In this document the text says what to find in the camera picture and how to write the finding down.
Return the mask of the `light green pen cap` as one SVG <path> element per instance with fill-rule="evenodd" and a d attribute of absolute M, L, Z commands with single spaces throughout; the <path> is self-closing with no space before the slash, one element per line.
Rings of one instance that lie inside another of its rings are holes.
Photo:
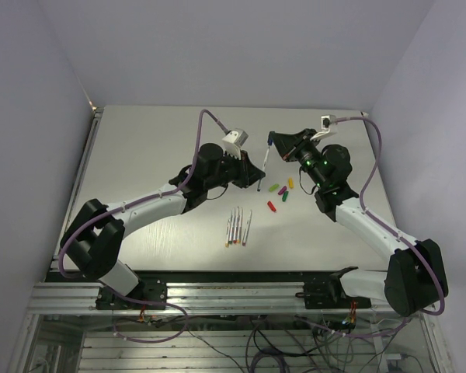
<path fill-rule="evenodd" d="M 279 187 L 279 184 L 278 184 L 278 183 L 273 184 L 273 185 L 269 188 L 269 192 L 273 192 L 273 191 L 276 190 L 278 187 Z"/>

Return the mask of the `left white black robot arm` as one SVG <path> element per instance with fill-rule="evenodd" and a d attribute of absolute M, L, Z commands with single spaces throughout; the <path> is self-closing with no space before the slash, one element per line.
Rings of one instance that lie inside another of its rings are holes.
<path fill-rule="evenodd" d="M 85 202 L 61 239 L 59 270 L 65 271 L 64 257 L 69 257 L 81 277 L 113 289 L 115 299 L 133 309 L 148 296 L 142 279 L 119 259 L 123 240 L 163 218 L 193 210 L 212 189 L 229 185 L 246 189 L 265 175 L 246 151 L 235 158 L 220 145 L 201 145 L 191 164 L 146 197 L 119 204 Z"/>

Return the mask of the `blue end white pen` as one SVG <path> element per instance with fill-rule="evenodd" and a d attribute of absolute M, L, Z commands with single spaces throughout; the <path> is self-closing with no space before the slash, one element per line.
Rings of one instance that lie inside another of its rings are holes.
<path fill-rule="evenodd" d="M 266 153 L 265 153 L 265 156 L 264 156 L 264 159 L 263 159 L 263 165 L 262 165 L 262 168 L 261 168 L 261 170 L 264 172 L 264 176 L 262 176 L 259 179 L 258 183 L 257 183 L 257 187 L 256 187 L 257 192 L 261 191 L 263 179 L 266 177 L 266 166 L 267 166 L 267 162 L 268 162 L 268 159 L 269 159 L 271 146 L 272 146 L 272 143 L 268 142 Z"/>

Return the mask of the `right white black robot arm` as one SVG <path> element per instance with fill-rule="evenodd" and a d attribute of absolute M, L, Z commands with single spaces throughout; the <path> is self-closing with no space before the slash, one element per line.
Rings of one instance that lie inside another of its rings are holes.
<path fill-rule="evenodd" d="M 388 262 L 386 271 L 347 267 L 331 274 L 328 301 L 341 308 L 355 297 L 380 300 L 404 317 L 426 312 L 434 303 L 444 306 L 448 285 L 440 247 L 431 239 L 418 240 L 400 232 L 365 208 L 362 197 L 347 182 L 353 170 L 348 149 L 326 145 L 318 150 L 316 134 L 311 129 L 296 134 L 272 131 L 269 139 L 282 160 L 299 163 L 299 170 L 314 182 L 320 212 Z"/>

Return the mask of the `light green end white pen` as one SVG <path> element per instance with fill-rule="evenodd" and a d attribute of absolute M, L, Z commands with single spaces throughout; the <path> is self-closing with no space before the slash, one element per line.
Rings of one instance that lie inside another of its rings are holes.
<path fill-rule="evenodd" d="M 227 223 L 226 240 L 225 240 L 226 247 L 229 247 L 233 243 L 234 222 L 235 222 L 235 210 L 231 210 L 228 223 Z"/>

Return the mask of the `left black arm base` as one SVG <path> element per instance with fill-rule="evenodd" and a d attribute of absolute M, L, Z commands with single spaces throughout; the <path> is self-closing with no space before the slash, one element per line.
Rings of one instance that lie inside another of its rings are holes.
<path fill-rule="evenodd" d="M 137 285 L 136 289 L 127 295 L 127 298 L 137 299 L 141 303 L 124 300 L 120 296 L 113 293 L 109 288 L 104 287 L 99 291 L 96 299 L 97 310 L 164 310 L 165 302 L 167 301 L 167 287 L 160 280 L 155 282 L 144 283 Z"/>

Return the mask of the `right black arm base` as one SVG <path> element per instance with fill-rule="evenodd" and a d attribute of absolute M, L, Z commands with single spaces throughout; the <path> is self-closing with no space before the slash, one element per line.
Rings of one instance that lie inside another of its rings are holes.
<path fill-rule="evenodd" d="M 306 309 L 350 309 L 352 305 L 358 309 L 369 309 L 372 306 L 369 298 L 351 297 L 341 285 L 341 277 L 356 269 L 347 267 L 336 272 L 318 271 L 309 282 L 304 282 L 302 291 L 298 291 L 295 297 L 304 301 Z"/>

